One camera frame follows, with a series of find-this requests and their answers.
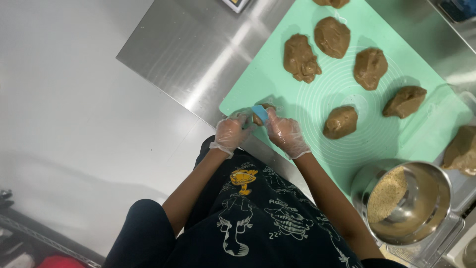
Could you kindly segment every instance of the red object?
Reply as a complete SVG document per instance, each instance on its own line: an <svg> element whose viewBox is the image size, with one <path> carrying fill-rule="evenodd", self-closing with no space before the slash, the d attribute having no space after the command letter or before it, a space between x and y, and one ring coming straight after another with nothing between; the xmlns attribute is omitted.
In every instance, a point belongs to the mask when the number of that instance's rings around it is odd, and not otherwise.
<svg viewBox="0 0 476 268"><path fill-rule="evenodd" d="M84 268L84 266L73 258L51 256L46 257L37 268Z"/></svg>

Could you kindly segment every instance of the dough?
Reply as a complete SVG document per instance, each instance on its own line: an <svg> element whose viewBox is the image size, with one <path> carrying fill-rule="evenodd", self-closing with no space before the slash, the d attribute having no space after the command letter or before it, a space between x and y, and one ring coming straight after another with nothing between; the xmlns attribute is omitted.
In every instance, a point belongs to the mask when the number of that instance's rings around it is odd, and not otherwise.
<svg viewBox="0 0 476 268"><path fill-rule="evenodd" d="M264 109L267 109L269 107L273 107L273 109L276 110L276 107L270 105L269 103L262 103L260 105L263 106ZM261 120L261 118L258 117L258 115L256 115L256 113L253 113L253 123L257 124L258 126L264 125L263 121Z"/></svg>
<svg viewBox="0 0 476 268"><path fill-rule="evenodd" d="M367 48L357 54L354 78L365 90L375 90L387 69L384 52L377 48Z"/></svg>
<svg viewBox="0 0 476 268"><path fill-rule="evenodd" d="M476 126L464 125L445 151L444 169L459 169L465 175L476 175Z"/></svg>
<svg viewBox="0 0 476 268"><path fill-rule="evenodd" d="M357 129L357 113L352 106L342 106L332 110L324 125L323 134L336 140L353 133Z"/></svg>
<svg viewBox="0 0 476 268"><path fill-rule="evenodd" d="M349 3L349 0L313 0L319 6L332 6L333 8L340 9L345 4Z"/></svg>
<svg viewBox="0 0 476 268"><path fill-rule="evenodd" d="M350 30L333 17L320 20L314 29L314 41L326 55L342 59L350 43Z"/></svg>
<svg viewBox="0 0 476 268"><path fill-rule="evenodd" d="M406 86L390 99L382 114L385 117L398 116L400 119L416 112L425 100L426 90L419 86Z"/></svg>
<svg viewBox="0 0 476 268"><path fill-rule="evenodd" d="M297 33L284 44L284 69L296 80L308 84L314 81L316 74L322 73L316 60L306 35Z"/></svg>

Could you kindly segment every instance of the clear plastic glove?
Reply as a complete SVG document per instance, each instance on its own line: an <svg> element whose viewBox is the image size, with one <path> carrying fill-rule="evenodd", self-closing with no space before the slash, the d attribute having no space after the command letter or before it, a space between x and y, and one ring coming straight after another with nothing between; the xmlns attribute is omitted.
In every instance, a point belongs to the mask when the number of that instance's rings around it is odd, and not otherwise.
<svg viewBox="0 0 476 268"><path fill-rule="evenodd" d="M296 159L311 152L296 120L277 116L276 111L271 107L266 111L269 117L266 120L269 140L283 150L289 159Z"/></svg>
<svg viewBox="0 0 476 268"><path fill-rule="evenodd" d="M247 129L242 129L246 120L251 118L252 114L252 110L248 109L244 112L233 113L227 119L218 122L215 141L210 143L210 149L220 149L230 155L227 159L231 159L233 151L256 129L256 124L251 124Z"/></svg>

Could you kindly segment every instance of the person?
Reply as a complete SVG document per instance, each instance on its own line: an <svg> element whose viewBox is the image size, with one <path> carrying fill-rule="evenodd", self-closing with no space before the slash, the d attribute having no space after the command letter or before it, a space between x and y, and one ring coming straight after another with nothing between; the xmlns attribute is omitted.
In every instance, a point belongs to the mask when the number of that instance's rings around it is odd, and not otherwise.
<svg viewBox="0 0 476 268"><path fill-rule="evenodd" d="M298 122L267 112L269 139L294 161L315 204L238 149L256 125L250 110L234 113L218 123L194 170L162 206L143 199L130 208L103 267L404 267L384 259Z"/></svg>

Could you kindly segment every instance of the forearm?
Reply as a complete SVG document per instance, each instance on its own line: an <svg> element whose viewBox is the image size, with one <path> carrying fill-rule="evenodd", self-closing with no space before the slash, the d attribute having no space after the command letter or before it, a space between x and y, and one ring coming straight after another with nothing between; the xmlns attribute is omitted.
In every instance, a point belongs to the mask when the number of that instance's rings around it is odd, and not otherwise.
<svg viewBox="0 0 476 268"><path fill-rule="evenodd" d="M319 209L360 259L383 258L365 223L312 153L294 160Z"/></svg>
<svg viewBox="0 0 476 268"><path fill-rule="evenodd" d="M200 164L165 200L162 208L174 229L175 236L185 226L201 191L227 157L227 153L210 149Z"/></svg>

